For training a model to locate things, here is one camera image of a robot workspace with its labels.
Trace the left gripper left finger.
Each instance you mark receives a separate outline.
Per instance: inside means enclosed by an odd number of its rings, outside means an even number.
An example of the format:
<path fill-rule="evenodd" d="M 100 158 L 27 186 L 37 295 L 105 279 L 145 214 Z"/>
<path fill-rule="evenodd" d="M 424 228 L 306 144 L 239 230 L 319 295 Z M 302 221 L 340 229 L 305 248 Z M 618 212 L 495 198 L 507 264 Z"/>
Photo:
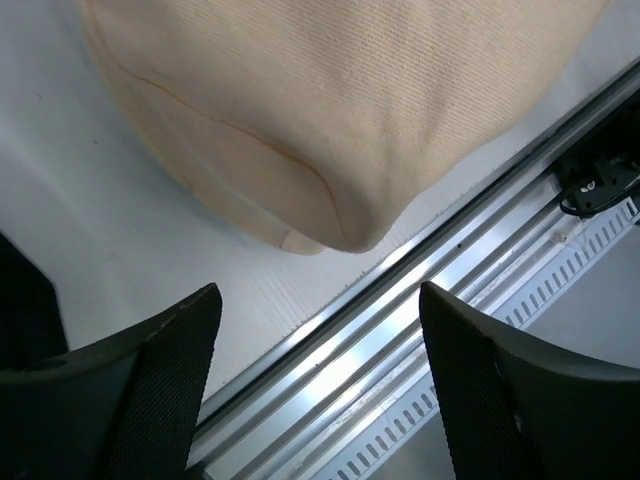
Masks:
<path fill-rule="evenodd" d="M 89 346 L 3 371 L 2 478 L 188 478 L 221 314 L 208 284 Z"/>

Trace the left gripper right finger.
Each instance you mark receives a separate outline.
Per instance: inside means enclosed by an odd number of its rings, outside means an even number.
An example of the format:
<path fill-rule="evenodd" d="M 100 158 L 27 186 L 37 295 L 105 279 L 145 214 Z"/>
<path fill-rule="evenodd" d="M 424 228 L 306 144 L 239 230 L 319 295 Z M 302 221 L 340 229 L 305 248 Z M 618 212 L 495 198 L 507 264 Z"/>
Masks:
<path fill-rule="evenodd" d="M 431 282 L 419 315 L 457 478 L 638 478 L 638 369 L 548 343 Z"/>

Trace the beige bucket hat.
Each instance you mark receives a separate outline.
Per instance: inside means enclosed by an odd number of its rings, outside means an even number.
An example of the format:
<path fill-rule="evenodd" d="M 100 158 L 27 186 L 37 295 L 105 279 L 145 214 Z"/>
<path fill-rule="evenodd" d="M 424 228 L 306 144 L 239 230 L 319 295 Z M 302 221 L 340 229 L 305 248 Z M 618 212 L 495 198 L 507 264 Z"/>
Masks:
<path fill-rule="evenodd" d="M 157 162 L 246 233 L 374 248 L 521 120 L 603 1 L 82 1 L 88 49 Z"/>

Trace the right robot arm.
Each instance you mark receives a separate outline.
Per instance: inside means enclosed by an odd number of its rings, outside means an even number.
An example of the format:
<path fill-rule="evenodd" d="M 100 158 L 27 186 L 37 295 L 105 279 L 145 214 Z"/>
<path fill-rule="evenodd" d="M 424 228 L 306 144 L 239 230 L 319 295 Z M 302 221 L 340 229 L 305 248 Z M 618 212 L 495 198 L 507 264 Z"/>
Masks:
<path fill-rule="evenodd" d="M 639 95 L 634 94 L 557 160 L 560 210 L 581 219 L 639 196 Z"/>

